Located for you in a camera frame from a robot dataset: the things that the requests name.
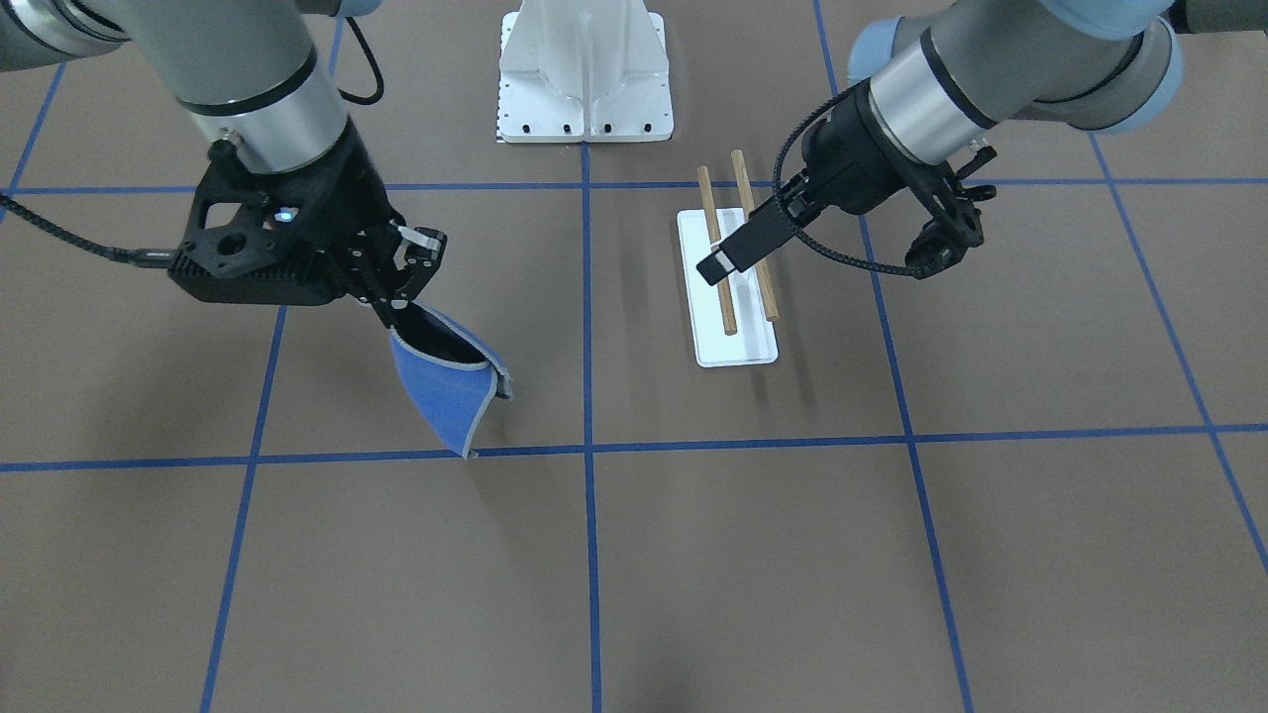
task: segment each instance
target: wooden chopstick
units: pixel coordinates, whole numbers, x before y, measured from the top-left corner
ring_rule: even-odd
[[[735,185],[739,188],[739,204],[744,208],[744,221],[753,214],[757,204],[753,202],[753,184],[748,181],[748,167],[744,165],[744,152],[739,148],[730,152],[730,164],[735,167]],[[757,289],[762,293],[762,310],[766,311],[766,321],[773,322],[780,318],[780,306],[775,301],[775,284],[771,282],[771,269],[766,265],[766,259],[757,263]]]
[[[696,169],[696,178],[700,181],[700,202],[705,208],[705,225],[709,226],[709,246],[716,247],[721,242],[721,227],[718,225],[718,207],[713,200],[713,180],[709,178],[709,166]],[[739,334],[735,324],[735,303],[730,297],[730,278],[723,278],[718,283],[718,299],[721,302],[721,331],[727,336]]]

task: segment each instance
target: white tray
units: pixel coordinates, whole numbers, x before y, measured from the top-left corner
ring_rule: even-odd
[[[719,208],[718,223],[723,237],[744,223],[742,208]],[[757,288],[757,270],[732,273],[730,292],[735,303],[735,325],[739,332],[727,336],[721,326],[721,302],[718,288],[710,287],[696,271],[696,263],[709,256],[709,227],[704,211],[678,213],[678,245],[682,247],[682,271],[687,280],[687,308],[691,312],[691,337],[696,363],[705,368],[770,364],[780,356],[775,341],[775,325],[766,321],[762,294]]]

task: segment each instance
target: blue cloth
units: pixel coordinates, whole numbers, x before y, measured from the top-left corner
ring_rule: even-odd
[[[478,360],[453,360],[435,356],[427,344],[408,344],[397,330],[391,331],[392,355],[410,400],[431,424],[445,448],[463,458],[472,457],[472,436],[495,396],[511,398],[511,373],[502,360],[458,322],[421,303],[431,317],[429,324],[437,339],[460,340],[479,354]]]

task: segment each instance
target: black cable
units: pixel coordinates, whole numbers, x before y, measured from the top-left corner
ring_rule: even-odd
[[[363,107],[369,107],[370,104],[378,104],[383,99],[383,71],[379,70],[379,61],[374,58],[374,51],[370,49],[370,43],[365,39],[365,33],[361,32],[361,25],[356,24],[356,20],[347,18],[347,27],[353,28],[353,34],[356,36],[356,43],[361,46],[361,52],[365,55],[365,61],[370,65],[370,71],[374,72],[374,94],[369,96],[358,96],[356,94],[349,94],[342,89],[339,90],[339,95],[344,99],[351,101],[353,104],[360,104]]]
[[[136,265],[138,268],[164,268],[171,264],[172,252],[170,250],[152,250],[147,247],[141,247],[137,250],[128,250],[126,247],[110,247],[108,245],[100,245],[93,242],[91,240],[75,235],[74,232],[58,226],[57,223],[49,221],[48,218],[41,216],[39,213],[32,211],[30,208],[18,203],[13,198],[0,193],[0,208],[5,208],[14,216],[27,221],[28,223],[36,226],[37,228],[47,232],[48,235],[74,245],[80,250],[85,250],[96,255],[99,258],[105,258],[112,263],[126,263],[128,265]]]
[[[789,151],[792,148],[792,145],[796,143],[796,140],[800,138],[801,134],[805,133],[805,129],[810,128],[810,124],[813,124],[819,117],[828,113],[828,110],[831,110],[837,104],[844,101],[848,93],[850,90],[847,89],[846,91],[842,91],[841,94],[824,101],[818,109],[812,112],[809,117],[803,119],[801,123],[798,124],[798,127],[792,131],[792,134],[789,136],[787,141],[784,142],[784,146],[780,148],[779,156],[775,157],[775,170],[771,171],[773,174],[771,178],[771,184],[775,186],[775,204],[779,207],[779,213],[780,216],[784,217],[784,222],[786,222],[789,227],[792,228],[792,235],[795,235],[798,240],[804,242],[806,247],[814,250],[815,252],[823,255],[824,258],[832,260],[833,263],[841,263],[843,265],[860,268],[871,273],[884,273],[886,275],[900,275],[908,278],[924,277],[928,274],[929,270],[928,265],[908,268],[903,265],[888,265],[885,263],[874,263],[871,260],[851,258],[844,252],[837,252],[836,250],[828,247],[827,245],[823,245],[822,242],[806,235],[806,232],[801,230],[801,226],[796,225],[796,221],[792,219],[792,213],[789,211],[787,200],[780,193],[780,185],[782,185],[784,183],[781,175],[784,171],[784,160],[787,159]]]

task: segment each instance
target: blue tape line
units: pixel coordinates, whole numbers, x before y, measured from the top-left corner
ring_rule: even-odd
[[[57,473],[65,471],[139,471],[146,468],[200,468],[214,466],[246,466],[246,455],[208,458],[133,458],[122,461],[49,461],[37,463],[0,463],[0,473]]]
[[[864,250],[867,259],[876,260],[872,251],[871,231],[867,227],[867,218],[858,217],[858,227],[862,231]],[[942,566],[942,548],[938,544],[937,529],[933,525],[933,510],[929,506],[928,491],[924,487],[924,468],[921,466],[921,454],[917,449],[915,431],[912,428],[912,414],[907,405],[907,389],[903,387],[903,373],[898,365],[898,350],[894,348],[894,334],[890,329],[889,311],[885,308],[885,293],[880,285],[880,275],[869,273],[872,283],[872,296],[876,299],[876,312],[880,316],[881,336],[885,340],[885,354],[889,358],[889,372],[894,381],[894,393],[898,398],[898,414],[903,421],[903,438],[907,442],[907,455],[912,462],[912,477],[915,481],[915,495],[921,502],[921,519],[924,521],[924,538],[929,546],[929,559],[933,563],[933,579],[938,587],[938,600],[942,603],[942,619],[947,629],[947,641],[951,646],[951,658],[955,665],[956,681],[960,685],[960,699],[965,713],[974,713],[973,690],[969,685],[969,672],[964,662],[964,652],[960,648],[960,629],[955,622],[955,608],[951,605],[951,590],[947,586],[946,571]]]
[[[344,46],[344,18],[335,20],[335,38],[330,43],[330,62],[326,63],[326,74],[335,76],[339,67],[339,48]]]
[[[577,190],[579,183],[389,183],[388,190]]]
[[[1268,424],[1231,424],[1215,426],[1219,433],[1268,433]]]
[[[586,453],[586,559],[590,576],[590,707],[604,710],[604,664],[598,598],[598,516],[595,506],[595,383],[593,283],[591,252],[590,145],[581,145],[581,264],[582,264],[582,417]]]
[[[581,145],[581,283],[582,283],[582,412],[586,447],[595,444],[593,284],[591,255],[590,145]]]
[[[269,416],[269,401],[273,396],[273,379],[278,372],[278,354],[281,351],[281,332],[287,325],[287,308],[278,307],[278,318],[273,326],[273,343],[269,346],[269,363],[264,370],[264,386],[260,388],[260,406],[255,416],[255,433],[251,436],[251,455],[242,478],[242,495],[238,499],[237,519],[233,523],[233,542],[230,546],[230,561],[224,570],[224,586],[221,590],[221,608],[216,615],[216,631],[212,634],[212,653],[207,660],[207,679],[203,683],[200,713],[209,713],[212,698],[216,694],[216,677],[221,669],[221,652],[224,648],[224,631],[228,627],[230,606],[233,604],[233,585],[237,581],[237,566],[242,556],[242,537],[246,534],[246,518],[251,510],[251,492],[255,490],[255,471],[264,442],[264,426]]]
[[[979,178],[964,181],[965,185],[1106,185],[1110,181],[1099,178]],[[1268,176],[1230,176],[1230,178],[1122,178],[1115,179],[1118,185],[1268,185]],[[714,188],[735,188],[733,180],[715,180]],[[752,181],[754,188],[771,188],[768,180]],[[393,192],[427,190],[579,190],[579,183],[392,183]],[[612,189],[677,189],[696,188],[692,181],[638,181],[638,183],[591,183],[591,190]],[[75,185],[46,188],[14,188],[13,195],[93,195],[93,194],[150,194],[150,193],[194,193],[193,185]]]
[[[18,165],[13,169],[13,176],[9,179],[9,186],[6,193],[13,195],[18,192],[18,185],[22,183],[22,174],[27,170],[27,161],[30,160],[30,152],[36,150],[36,141],[39,138],[39,131],[44,128],[44,118],[48,117],[48,108],[53,105],[53,96],[57,95],[57,88],[62,84],[62,75],[66,74],[66,63],[57,65],[57,71],[53,72],[53,79],[48,82],[48,91],[44,93],[44,101],[39,105],[39,113],[36,114],[36,123],[30,126],[30,133],[27,134],[27,143],[22,147],[22,156],[18,159]],[[0,208],[0,223],[4,222],[5,216],[9,211]]]
[[[828,69],[828,89],[836,96],[841,93],[837,86],[837,70],[832,66],[832,47],[828,44],[828,25],[823,22],[823,4],[814,0],[814,24],[819,28],[819,51],[823,52],[823,65]]]
[[[1268,433],[1268,424],[1222,424],[1216,433]],[[1098,438],[1151,438],[1168,435],[1198,435],[1211,429],[1192,426],[1139,426],[1120,429],[1064,429],[1040,431],[969,431],[914,434],[915,443],[993,443],[1014,440],[1082,440]],[[904,435],[860,435],[824,438],[775,438],[735,440],[670,440],[598,443],[560,445],[515,445],[482,448],[482,458],[521,458],[533,455],[581,455],[592,453],[676,453],[694,450],[746,450],[746,449],[796,449],[796,448],[848,448],[867,445],[903,445]],[[450,450],[366,450],[345,453],[279,453],[260,455],[259,466],[311,464],[311,463],[366,463],[379,461],[432,461],[458,457]],[[246,466],[249,455],[217,455],[203,458],[139,458],[120,461],[48,461],[0,463],[0,473],[46,473],[65,471],[126,471],[145,468],[194,468],[204,466]]]
[[[900,435],[860,435],[842,438],[771,438],[739,440],[676,440],[649,443],[604,443],[593,447],[595,453],[664,453],[686,450],[746,450],[779,448],[833,448],[847,445],[899,445],[907,443]]]
[[[1207,433],[1206,426],[1141,426],[1122,429],[1068,429],[1044,431],[979,431],[917,434],[917,443],[989,443],[1009,440],[1075,440],[1094,438],[1132,438],[1160,435],[1192,435]]]
[[[1220,467],[1224,469],[1224,477],[1229,482],[1229,490],[1232,491],[1232,499],[1238,504],[1238,510],[1241,511],[1241,519],[1246,525],[1246,532],[1249,532],[1250,540],[1254,543],[1255,551],[1259,553],[1259,563],[1263,566],[1264,573],[1268,573],[1268,548],[1264,547],[1263,535],[1260,535],[1254,515],[1252,515],[1250,507],[1246,505],[1246,499],[1241,492],[1241,485],[1238,482],[1238,476],[1232,472],[1232,466],[1229,463],[1229,458],[1224,452],[1224,444],[1220,442],[1219,429],[1216,429],[1215,422],[1211,420],[1211,412],[1206,406],[1206,400],[1202,397],[1202,391],[1197,386],[1197,378],[1193,377],[1193,369],[1189,367],[1188,356],[1184,354],[1184,346],[1181,345],[1179,334],[1175,331],[1175,325],[1172,322],[1165,302],[1163,302],[1163,294],[1158,289],[1158,283],[1154,280],[1154,273],[1149,269],[1149,261],[1145,259],[1145,250],[1141,247],[1140,239],[1136,235],[1136,228],[1131,223],[1131,216],[1127,213],[1127,206],[1123,203],[1122,195],[1118,193],[1118,186],[1115,184],[1113,174],[1110,173],[1110,164],[1106,161],[1104,152],[1101,151],[1101,142],[1097,141],[1096,134],[1090,133],[1088,134],[1088,141],[1092,142],[1092,150],[1097,155],[1097,162],[1101,164],[1101,173],[1103,173],[1106,180],[1110,181],[1110,193],[1113,195],[1115,206],[1118,209],[1118,217],[1122,219],[1122,227],[1127,231],[1127,240],[1131,242],[1132,252],[1136,254],[1136,261],[1140,264],[1140,271],[1145,277],[1145,284],[1149,285],[1149,294],[1154,298],[1154,306],[1158,308],[1158,313],[1163,318],[1167,337],[1172,341],[1172,349],[1175,350],[1175,358],[1179,359],[1181,370],[1184,372],[1184,381],[1188,382],[1189,392],[1193,395],[1193,402],[1197,403],[1197,410],[1202,415],[1202,422],[1206,425],[1207,434],[1211,438],[1211,447],[1215,448],[1216,458],[1219,458]]]
[[[75,185],[49,188],[18,188],[22,195],[98,195],[98,194],[151,194],[151,193],[194,193],[193,185]]]
[[[1118,185],[1265,185],[1268,176],[1235,176],[1235,178],[1181,178],[1181,179],[1121,179],[1112,183]]]
[[[733,180],[715,180],[710,183],[714,188],[737,188]],[[773,185],[768,180],[754,180],[749,181],[753,188],[771,188]],[[614,189],[628,189],[628,190],[662,190],[672,188],[695,188],[699,189],[700,184],[694,180],[633,180],[633,181],[607,181],[607,183],[591,183],[590,188],[592,190],[614,190]]]
[[[598,515],[595,506],[595,454],[586,450],[586,559],[590,572],[590,709],[604,710],[604,664],[598,599]]]

